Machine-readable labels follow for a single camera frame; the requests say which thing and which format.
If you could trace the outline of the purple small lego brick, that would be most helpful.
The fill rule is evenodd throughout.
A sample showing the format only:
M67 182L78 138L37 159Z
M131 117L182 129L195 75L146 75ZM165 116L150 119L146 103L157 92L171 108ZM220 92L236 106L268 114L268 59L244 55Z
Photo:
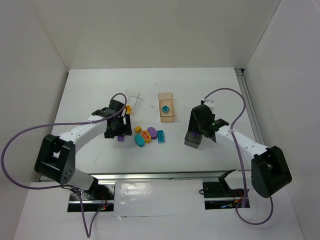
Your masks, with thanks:
M118 142L124 142L124 141L125 141L125 136L124 136L124 135L119 135L119 136L117 137L117 141L118 141Z

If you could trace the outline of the teal small lego brick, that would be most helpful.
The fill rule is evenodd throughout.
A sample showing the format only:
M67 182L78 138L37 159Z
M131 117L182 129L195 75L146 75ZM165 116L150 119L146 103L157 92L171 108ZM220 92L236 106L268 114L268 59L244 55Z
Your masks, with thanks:
M161 108L161 110L162 110L163 113L167 114L167 113L169 112L170 108L165 105L165 106L163 106L163 107Z

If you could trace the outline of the teal long lego brick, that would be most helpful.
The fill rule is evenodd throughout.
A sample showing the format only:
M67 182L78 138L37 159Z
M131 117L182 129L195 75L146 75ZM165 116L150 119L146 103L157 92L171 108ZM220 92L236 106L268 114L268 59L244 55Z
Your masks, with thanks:
M157 131L157 139L158 139L158 143L162 144L165 142L165 136L164 136L164 131L163 130L158 130Z

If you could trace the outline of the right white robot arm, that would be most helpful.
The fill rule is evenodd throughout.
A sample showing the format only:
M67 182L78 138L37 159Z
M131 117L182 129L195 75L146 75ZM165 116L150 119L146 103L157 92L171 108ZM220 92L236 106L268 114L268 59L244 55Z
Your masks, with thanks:
M225 120L216 120L215 114L205 104L191 110L184 144L198 148L202 137L241 154L242 160L251 168L249 187L261 197L269 198L292 182L285 155L279 147L259 144L231 129Z

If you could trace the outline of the dark grey translucent container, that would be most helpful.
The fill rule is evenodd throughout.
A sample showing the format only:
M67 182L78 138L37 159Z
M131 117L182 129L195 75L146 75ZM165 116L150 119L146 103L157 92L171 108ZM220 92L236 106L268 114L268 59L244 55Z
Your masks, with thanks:
M186 135L184 137L184 144L197 149L199 145L201 144L203 135L199 133L199 136L192 136L192 132L189 131L189 126L186 132Z

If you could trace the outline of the small yellow lego brick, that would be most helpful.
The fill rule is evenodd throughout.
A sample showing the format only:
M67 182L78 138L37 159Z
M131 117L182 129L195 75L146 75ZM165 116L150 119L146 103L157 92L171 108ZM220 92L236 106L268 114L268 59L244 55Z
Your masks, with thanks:
M139 134L142 131L142 128L140 126L137 126L134 130L137 134Z

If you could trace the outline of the teal oval lego piece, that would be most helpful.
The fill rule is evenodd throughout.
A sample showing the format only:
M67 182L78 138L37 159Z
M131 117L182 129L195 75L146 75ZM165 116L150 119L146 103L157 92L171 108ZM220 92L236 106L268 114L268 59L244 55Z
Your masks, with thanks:
M143 147L145 145L145 139L143 138L143 136L141 134L136 134L134 136L134 140L135 143L139 146L139 147Z

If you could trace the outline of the clear plastic container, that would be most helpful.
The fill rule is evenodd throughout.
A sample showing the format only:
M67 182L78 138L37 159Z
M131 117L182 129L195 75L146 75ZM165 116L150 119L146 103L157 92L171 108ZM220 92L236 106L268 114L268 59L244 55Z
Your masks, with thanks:
M136 107L139 98L140 98L140 92L134 91L134 90L126 90L125 95L127 97L126 105L130 105L132 110Z

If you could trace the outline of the yellow oval printed lego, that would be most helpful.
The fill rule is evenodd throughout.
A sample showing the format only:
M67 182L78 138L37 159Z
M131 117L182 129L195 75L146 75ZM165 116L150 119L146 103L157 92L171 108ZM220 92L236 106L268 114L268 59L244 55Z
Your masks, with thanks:
M152 140L152 137L147 130L143 130L141 132L141 136L144 139L145 143L150 143Z

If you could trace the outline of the purple oval lego piece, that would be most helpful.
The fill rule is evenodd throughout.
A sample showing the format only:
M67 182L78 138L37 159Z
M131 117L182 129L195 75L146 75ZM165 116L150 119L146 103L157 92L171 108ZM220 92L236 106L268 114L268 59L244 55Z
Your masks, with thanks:
M152 140L155 140L158 137L158 131L154 127L148 127L147 132Z

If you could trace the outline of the orange translucent container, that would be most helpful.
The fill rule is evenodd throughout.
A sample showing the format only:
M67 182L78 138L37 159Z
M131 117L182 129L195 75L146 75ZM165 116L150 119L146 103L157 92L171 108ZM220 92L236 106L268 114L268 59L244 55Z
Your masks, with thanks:
M173 123L175 119L174 98L172 92L158 93L159 115L161 123Z

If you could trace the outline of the aluminium front rail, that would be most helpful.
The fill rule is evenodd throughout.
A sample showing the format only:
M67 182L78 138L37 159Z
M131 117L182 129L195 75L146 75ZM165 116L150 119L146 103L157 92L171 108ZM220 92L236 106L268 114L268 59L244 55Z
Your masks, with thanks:
M105 173L92 174L76 172L71 176L67 173L62 177L69 184L79 184L81 181L86 182L91 178L96 178L101 181L117 181L117 180L186 180L186 179L217 179L218 177L226 175L225 179L240 179L242 181L242 172L239 170L229 171L191 171L191 172L143 172L143 173Z

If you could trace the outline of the aluminium rail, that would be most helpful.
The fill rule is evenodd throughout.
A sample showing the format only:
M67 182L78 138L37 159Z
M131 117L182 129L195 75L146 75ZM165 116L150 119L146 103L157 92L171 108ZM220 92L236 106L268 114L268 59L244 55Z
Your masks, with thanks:
M262 131L260 129L260 125L259 125L258 118L256 115L256 111L255 111L255 108L254 108L254 105L252 102L252 98L250 96L249 88L248 88L246 79L244 77L244 69L235 68L234 70L235 70L235 75L237 77L242 96L245 99L246 110L248 113L248 117L250 120L250 124L251 124L252 130L253 130L253 135L255 137L255 140L258 143L265 145L266 143L264 141Z
M62 177L69 184L79 184L81 181L86 182L91 178L96 178L101 181L117 181L117 180L186 180L186 179L217 179L218 177L226 175L225 179L240 179L242 181L242 172L239 170L229 171L191 171L191 172L143 172L143 173L105 173L92 174L76 172L71 176L67 173Z

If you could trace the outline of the aluminium right rail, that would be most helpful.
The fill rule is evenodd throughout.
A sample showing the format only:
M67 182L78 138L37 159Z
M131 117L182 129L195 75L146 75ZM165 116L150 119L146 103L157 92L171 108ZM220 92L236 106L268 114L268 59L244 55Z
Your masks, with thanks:
M250 124L251 124L252 130L253 130L253 135L255 137L255 140L258 143L265 145L266 143L264 141L262 131L260 129L260 125L259 125L258 118L256 115L256 111L255 111L255 108L254 108L254 105L252 102L252 98L250 96L249 88L248 88L246 79L244 77L244 69L235 68L234 70L235 70L235 75L237 77L242 96L245 99L246 110L248 113L248 117L250 120Z

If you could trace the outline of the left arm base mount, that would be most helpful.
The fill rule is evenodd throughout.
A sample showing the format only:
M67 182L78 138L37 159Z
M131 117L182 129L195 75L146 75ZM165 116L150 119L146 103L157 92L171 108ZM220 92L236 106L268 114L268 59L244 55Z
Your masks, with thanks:
M102 208L102 212L113 212L114 211L114 198L116 183L115 182L105 182L102 185L107 189L103 193L99 193L98 197L93 197L80 191L81 200L83 204L84 212L96 212L98 208ZM62 187L65 190L69 191L69 200L67 205L68 213L80 213L81 212L81 203L79 196L71 190L71 187Z

